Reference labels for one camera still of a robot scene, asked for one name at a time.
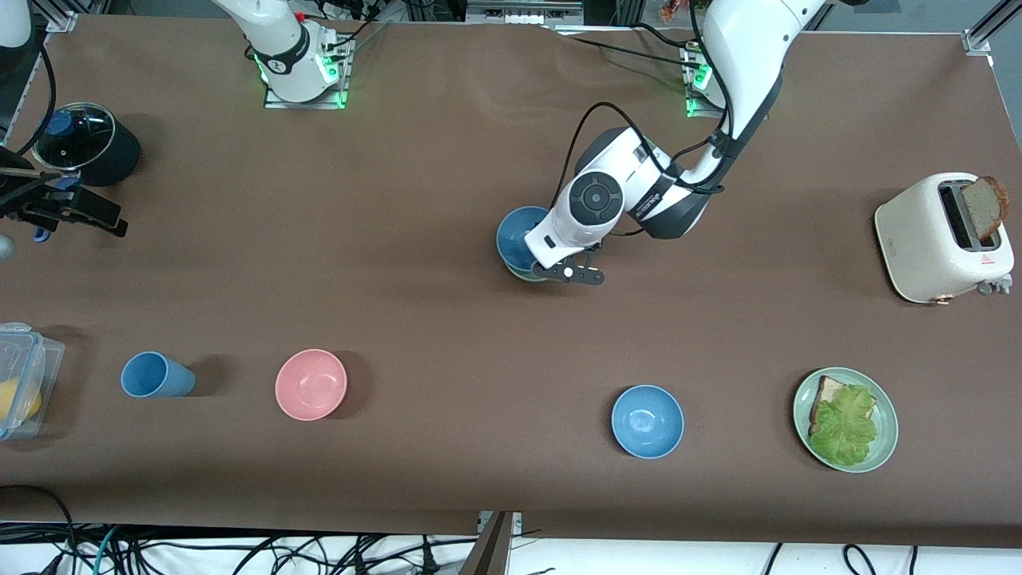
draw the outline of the container lid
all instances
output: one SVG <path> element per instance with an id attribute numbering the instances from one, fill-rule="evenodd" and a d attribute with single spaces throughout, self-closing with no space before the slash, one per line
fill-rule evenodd
<path id="1" fill-rule="evenodd" d="M 67 104 L 53 112 L 32 151 L 47 166 L 74 170 L 106 151 L 115 129 L 113 115 L 105 107 L 89 102 Z"/>
<path id="2" fill-rule="evenodd" d="M 0 325 L 0 440 L 21 425 L 32 405 L 22 393 L 29 372 L 41 368 L 42 337 L 25 324 Z"/>

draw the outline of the green plate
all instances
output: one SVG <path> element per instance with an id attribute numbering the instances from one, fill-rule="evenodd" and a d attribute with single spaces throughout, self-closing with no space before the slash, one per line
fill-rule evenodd
<path id="1" fill-rule="evenodd" d="M 817 399 L 817 392 L 820 391 L 820 378 L 830 376 L 842 384 L 851 386 L 866 386 L 870 389 L 870 395 L 877 399 L 876 406 L 873 408 L 873 422 L 877 425 L 877 438 L 870 443 L 870 454 L 866 461 L 855 466 L 841 466 L 832 464 L 820 457 L 809 445 L 809 414 L 812 412 L 812 404 Z M 795 392 L 795 405 L 793 409 L 795 419 L 795 432 L 798 439 L 802 440 L 805 448 L 816 456 L 818 460 L 835 470 L 847 473 L 872 472 L 887 463 L 897 445 L 897 415 L 894 414 L 894 405 L 891 400 L 880 389 L 876 382 L 867 376 L 848 370 L 847 368 L 825 368 L 814 372 L 808 378 L 798 386 Z"/>

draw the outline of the pink bowl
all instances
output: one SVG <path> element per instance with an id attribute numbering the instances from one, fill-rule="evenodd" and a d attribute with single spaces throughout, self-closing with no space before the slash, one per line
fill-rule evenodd
<path id="1" fill-rule="evenodd" d="M 347 393 L 347 374 L 332 353 L 309 349 L 291 356 L 277 374 L 277 404 L 299 422 L 330 415 Z"/>

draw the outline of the clear plastic container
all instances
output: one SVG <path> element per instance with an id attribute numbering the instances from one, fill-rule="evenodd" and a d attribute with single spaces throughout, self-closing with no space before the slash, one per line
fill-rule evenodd
<path id="1" fill-rule="evenodd" d="M 63 352 L 25 324 L 0 325 L 0 441 L 39 433 Z"/>

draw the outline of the blue bowl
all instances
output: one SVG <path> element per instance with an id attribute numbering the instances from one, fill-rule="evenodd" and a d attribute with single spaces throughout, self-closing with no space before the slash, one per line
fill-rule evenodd
<path id="1" fill-rule="evenodd" d="M 610 428 L 625 451 L 643 460 L 657 460 L 682 442 L 685 416 L 666 391 L 656 386 L 636 386 L 614 402 Z"/>
<path id="2" fill-rule="evenodd" d="M 525 205 L 511 211 L 497 226 L 497 251 L 511 273 L 525 281 L 543 281 L 532 273 L 536 256 L 525 244 L 525 234 L 547 217 L 546 207 Z"/>

